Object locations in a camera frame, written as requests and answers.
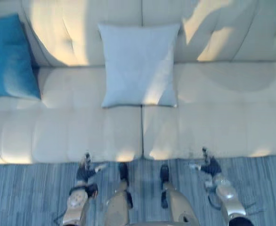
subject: floor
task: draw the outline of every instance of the floor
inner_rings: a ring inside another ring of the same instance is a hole
[[[204,191],[206,176],[189,168],[184,160],[129,163],[130,188],[134,208],[131,223],[169,220],[160,207],[159,170],[168,163],[171,180],[191,202],[202,226],[222,226],[219,211],[210,207]],[[276,156],[219,160],[242,203],[257,202],[248,209],[255,226],[276,226]],[[53,219],[66,208],[70,188],[75,182],[77,164],[0,165],[0,226],[54,226]],[[99,195],[91,202],[87,225],[102,226],[106,202],[118,186],[118,164],[109,163],[92,180]]]

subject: light blue pillow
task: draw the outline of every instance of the light blue pillow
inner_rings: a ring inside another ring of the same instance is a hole
[[[98,27],[106,59],[106,96],[102,107],[176,107],[173,57],[180,25],[126,27],[99,24]]]
[[[0,96],[41,98],[17,14],[0,18]]]

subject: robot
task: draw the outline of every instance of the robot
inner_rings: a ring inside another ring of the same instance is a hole
[[[246,210],[238,200],[238,195],[222,174],[219,163],[213,156],[208,155],[203,148],[205,165],[191,164],[190,168],[203,171],[211,175],[211,180],[205,182],[207,192],[214,192],[219,198],[221,213],[227,226],[253,226],[248,219]],[[67,211],[61,226],[85,226],[86,212],[89,200],[96,198],[98,188],[96,184],[88,185],[88,179],[105,165],[90,169],[89,154],[86,154],[77,171],[77,181],[70,191],[67,201]],[[120,183],[114,195],[110,198],[105,214],[105,226],[130,225],[129,210],[133,207],[131,194],[127,191],[129,186],[129,173],[126,163],[119,164]],[[161,166],[160,179],[162,186],[161,206],[170,209],[171,221],[143,222],[132,226],[200,226],[193,208],[188,199],[177,191],[169,180],[169,168],[166,164]]]

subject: couch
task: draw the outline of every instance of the couch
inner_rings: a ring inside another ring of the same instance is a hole
[[[0,164],[276,155],[276,0],[0,0],[14,12],[42,100],[0,97]],[[178,107],[101,108],[98,22],[181,22]]]

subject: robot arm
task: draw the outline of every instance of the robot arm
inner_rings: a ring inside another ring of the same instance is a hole
[[[207,191],[213,190],[221,204],[221,212],[224,221],[228,226],[252,226],[253,224],[247,218],[246,210],[238,200],[238,194],[231,182],[223,174],[219,163],[214,157],[208,156],[208,151],[203,148],[205,165],[191,164],[190,167],[208,173],[212,180],[205,183]]]
[[[67,210],[61,226],[85,226],[86,212],[89,208],[90,199],[98,194],[97,184],[88,185],[88,179],[104,169],[106,165],[99,165],[90,169],[90,155],[83,157],[76,173],[76,184],[70,190],[67,201]]]

